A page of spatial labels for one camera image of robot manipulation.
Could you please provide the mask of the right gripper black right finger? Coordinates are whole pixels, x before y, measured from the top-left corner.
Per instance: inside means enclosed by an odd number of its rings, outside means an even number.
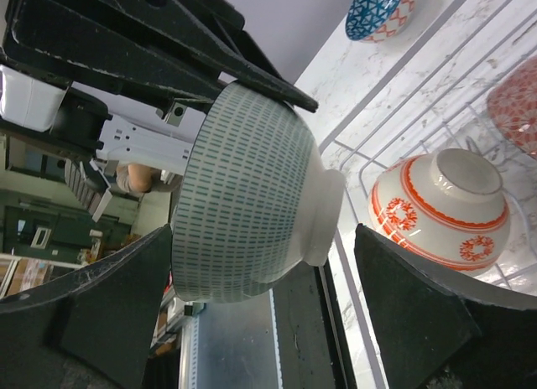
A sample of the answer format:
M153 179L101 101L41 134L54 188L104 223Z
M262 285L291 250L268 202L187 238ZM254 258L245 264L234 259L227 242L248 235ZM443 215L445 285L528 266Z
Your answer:
M536 298L419 257L364 225L354 254L392 388L534 388Z

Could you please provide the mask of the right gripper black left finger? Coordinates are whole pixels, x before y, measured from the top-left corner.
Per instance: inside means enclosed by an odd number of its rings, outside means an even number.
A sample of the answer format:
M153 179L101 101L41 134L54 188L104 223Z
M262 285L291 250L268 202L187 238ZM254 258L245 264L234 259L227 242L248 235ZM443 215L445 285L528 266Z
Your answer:
M162 226L1 301L3 388L140 388L169 280Z

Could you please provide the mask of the orange white floral bowl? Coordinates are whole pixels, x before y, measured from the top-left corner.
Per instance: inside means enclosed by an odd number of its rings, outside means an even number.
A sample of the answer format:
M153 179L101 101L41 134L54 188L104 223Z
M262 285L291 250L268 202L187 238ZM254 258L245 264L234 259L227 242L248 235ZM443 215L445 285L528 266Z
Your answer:
M488 271L510 233L503 179L460 148L404 158L368 196L371 227L404 249L470 276Z

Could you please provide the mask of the pale green glazed bowl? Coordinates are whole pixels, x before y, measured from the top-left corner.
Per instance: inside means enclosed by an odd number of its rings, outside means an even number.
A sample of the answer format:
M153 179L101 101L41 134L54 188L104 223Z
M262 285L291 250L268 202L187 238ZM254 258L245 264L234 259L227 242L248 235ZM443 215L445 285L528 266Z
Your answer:
M233 82L203 122L171 221L171 272L186 302L236 303L301 263L323 266L346 180L289 105Z

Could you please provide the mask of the red floral pattern bowl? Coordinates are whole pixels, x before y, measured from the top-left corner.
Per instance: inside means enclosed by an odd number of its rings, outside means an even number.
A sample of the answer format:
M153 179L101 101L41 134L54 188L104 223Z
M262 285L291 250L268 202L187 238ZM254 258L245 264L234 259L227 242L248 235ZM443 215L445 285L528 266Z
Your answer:
M487 96L487 114L504 138L536 159L536 57L528 58Z

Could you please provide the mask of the blue triangle pattern bowl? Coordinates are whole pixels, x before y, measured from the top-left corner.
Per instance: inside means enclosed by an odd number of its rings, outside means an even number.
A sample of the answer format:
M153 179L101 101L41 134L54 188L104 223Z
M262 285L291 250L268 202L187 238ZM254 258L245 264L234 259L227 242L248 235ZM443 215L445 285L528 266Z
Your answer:
M351 41L378 44L401 33L409 24L417 0L353 0L345 33Z

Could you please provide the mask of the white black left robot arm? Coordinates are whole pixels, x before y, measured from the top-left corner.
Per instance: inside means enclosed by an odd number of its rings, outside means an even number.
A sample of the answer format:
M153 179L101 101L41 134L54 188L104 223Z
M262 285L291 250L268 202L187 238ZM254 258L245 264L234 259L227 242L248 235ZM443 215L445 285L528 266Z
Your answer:
M1 130L82 171L141 163L182 174L196 139L166 122L208 112L221 73L314 112L225 0L1 0Z

